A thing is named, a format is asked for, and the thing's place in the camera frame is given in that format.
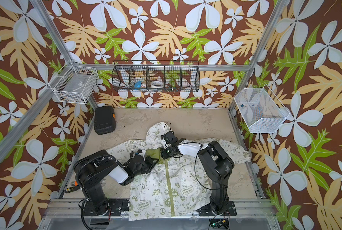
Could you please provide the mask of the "white green printed jacket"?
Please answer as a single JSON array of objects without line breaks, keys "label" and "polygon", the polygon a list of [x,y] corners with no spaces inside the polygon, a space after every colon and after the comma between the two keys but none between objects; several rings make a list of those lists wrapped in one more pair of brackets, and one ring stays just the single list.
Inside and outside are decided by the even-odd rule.
[{"label": "white green printed jacket", "polygon": [[[120,163],[125,163],[132,151],[165,147],[161,135],[170,130],[165,122],[159,122],[151,126],[145,140],[128,140],[106,151]],[[248,151],[227,140],[207,138],[195,142],[206,145],[212,141],[217,141],[234,163],[251,160]],[[212,190],[200,185],[211,188],[200,160],[196,162],[197,177],[194,171],[195,158],[192,156],[160,161],[151,173],[136,176],[130,183],[129,221],[182,216],[210,203]]]}]

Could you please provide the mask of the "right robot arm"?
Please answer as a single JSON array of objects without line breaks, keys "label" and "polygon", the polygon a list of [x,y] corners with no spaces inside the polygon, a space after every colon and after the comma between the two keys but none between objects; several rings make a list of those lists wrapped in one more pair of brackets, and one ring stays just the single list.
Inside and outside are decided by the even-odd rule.
[{"label": "right robot arm", "polygon": [[202,166],[212,181],[212,194],[210,196],[210,209],[215,215],[221,215],[228,209],[228,180],[234,168],[234,162],[223,147],[212,141],[208,144],[190,142],[186,139],[167,137],[160,138],[165,142],[165,147],[160,150],[163,159],[181,158],[184,155],[199,159]]}]

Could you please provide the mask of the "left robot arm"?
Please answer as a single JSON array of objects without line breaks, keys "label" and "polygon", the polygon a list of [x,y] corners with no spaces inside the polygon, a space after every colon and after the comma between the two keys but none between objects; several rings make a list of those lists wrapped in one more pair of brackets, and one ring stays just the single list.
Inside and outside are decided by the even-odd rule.
[{"label": "left robot arm", "polygon": [[131,152],[130,159],[120,163],[106,150],[97,151],[74,165],[76,182],[85,198],[94,208],[97,215],[108,210],[108,200],[102,189],[101,181],[109,176],[122,186],[134,181],[135,177],[150,173],[159,159],[142,155],[141,151]]}]

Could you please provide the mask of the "black plastic case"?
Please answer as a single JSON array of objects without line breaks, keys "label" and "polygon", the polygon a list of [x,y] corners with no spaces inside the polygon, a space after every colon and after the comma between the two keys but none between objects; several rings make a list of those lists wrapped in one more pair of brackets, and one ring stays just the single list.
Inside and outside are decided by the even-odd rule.
[{"label": "black plastic case", "polygon": [[94,130],[98,135],[114,132],[116,119],[114,108],[110,105],[98,107],[94,115]]}]

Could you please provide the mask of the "white tape roll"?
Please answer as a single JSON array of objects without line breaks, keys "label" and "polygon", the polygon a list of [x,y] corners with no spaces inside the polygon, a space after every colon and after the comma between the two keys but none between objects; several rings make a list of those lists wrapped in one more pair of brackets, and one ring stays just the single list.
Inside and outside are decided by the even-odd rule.
[{"label": "white tape roll", "polygon": [[161,89],[164,87],[164,83],[159,80],[154,80],[150,83],[151,88]]}]

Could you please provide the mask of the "blue object in basket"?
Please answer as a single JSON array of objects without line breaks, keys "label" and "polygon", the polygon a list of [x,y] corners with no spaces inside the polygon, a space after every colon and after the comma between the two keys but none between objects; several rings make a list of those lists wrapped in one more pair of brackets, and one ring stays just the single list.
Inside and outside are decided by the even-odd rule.
[{"label": "blue object in basket", "polygon": [[137,81],[137,82],[134,84],[134,88],[135,88],[135,89],[140,89],[140,88],[141,88],[141,85],[142,85],[142,82],[141,82],[141,81]]}]

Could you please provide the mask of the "white mesh basket right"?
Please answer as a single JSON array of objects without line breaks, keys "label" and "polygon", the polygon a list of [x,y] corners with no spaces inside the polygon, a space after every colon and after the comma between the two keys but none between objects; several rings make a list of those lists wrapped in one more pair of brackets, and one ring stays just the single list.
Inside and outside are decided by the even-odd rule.
[{"label": "white mesh basket right", "polygon": [[244,88],[234,100],[249,132],[253,134],[274,133],[289,117],[289,109],[268,85]]}]

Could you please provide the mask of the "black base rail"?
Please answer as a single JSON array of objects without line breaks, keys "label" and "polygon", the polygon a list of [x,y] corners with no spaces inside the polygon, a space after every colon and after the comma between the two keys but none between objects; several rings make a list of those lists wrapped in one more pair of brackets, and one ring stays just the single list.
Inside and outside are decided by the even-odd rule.
[{"label": "black base rail", "polygon": [[[92,203],[86,201],[85,199],[80,203],[80,211],[84,217],[99,217],[99,216],[110,216],[110,217],[120,217],[121,215],[128,212],[130,208],[129,199],[107,199],[104,203],[100,205],[99,208],[95,208]],[[230,200],[225,207],[225,211],[221,212],[217,216],[237,216],[237,210],[235,204]],[[215,216],[216,214],[212,212],[211,204],[207,204],[195,211],[199,216]]]}]

